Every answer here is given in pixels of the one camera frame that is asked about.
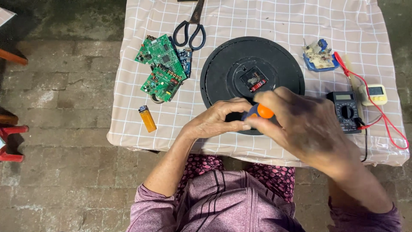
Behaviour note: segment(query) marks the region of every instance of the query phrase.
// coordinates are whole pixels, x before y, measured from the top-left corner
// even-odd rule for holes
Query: red battery
[[[266,83],[265,79],[262,79],[261,81],[259,81],[258,83],[256,83],[256,85],[252,86],[252,88],[250,88],[249,90],[250,90],[251,92],[255,92],[255,91],[258,90],[260,87],[262,87],[265,83]]]

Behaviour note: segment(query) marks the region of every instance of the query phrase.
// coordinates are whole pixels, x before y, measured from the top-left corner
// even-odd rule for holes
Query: stone floor
[[[0,6],[29,19],[15,38],[24,40],[18,48],[30,63],[0,65],[0,106],[30,132],[19,147],[25,161],[0,163],[0,231],[124,231],[136,187],[163,155],[113,147],[106,139],[125,0],[4,2]],[[411,139],[412,3],[379,5]],[[230,158],[225,164],[244,165]],[[412,231],[411,162],[371,170],[401,210],[404,230]],[[316,170],[297,170],[296,217],[307,231],[326,231],[330,223],[326,182]]]

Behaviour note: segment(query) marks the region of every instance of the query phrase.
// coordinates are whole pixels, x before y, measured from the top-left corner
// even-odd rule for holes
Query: red stool
[[[23,162],[24,155],[14,155],[6,152],[7,137],[11,134],[28,132],[28,126],[14,126],[0,128],[0,138],[4,141],[4,145],[0,148],[0,161]]]

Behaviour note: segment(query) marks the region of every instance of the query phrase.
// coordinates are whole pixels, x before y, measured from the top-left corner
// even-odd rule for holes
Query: microchip
[[[162,57],[163,63],[167,63],[170,61],[170,58],[168,55],[165,55],[164,57]]]

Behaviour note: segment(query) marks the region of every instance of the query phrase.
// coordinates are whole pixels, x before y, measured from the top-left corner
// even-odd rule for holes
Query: hand
[[[249,111],[252,105],[244,98],[235,97],[228,101],[218,101],[205,112],[188,122],[182,132],[190,139],[210,138],[229,131],[250,130],[243,121],[225,122],[232,112]]]
[[[359,162],[358,147],[340,128],[333,103],[327,99],[299,96],[285,87],[255,95],[271,109],[279,125],[264,118],[245,121],[306,164],[323,172],[336,172]]]

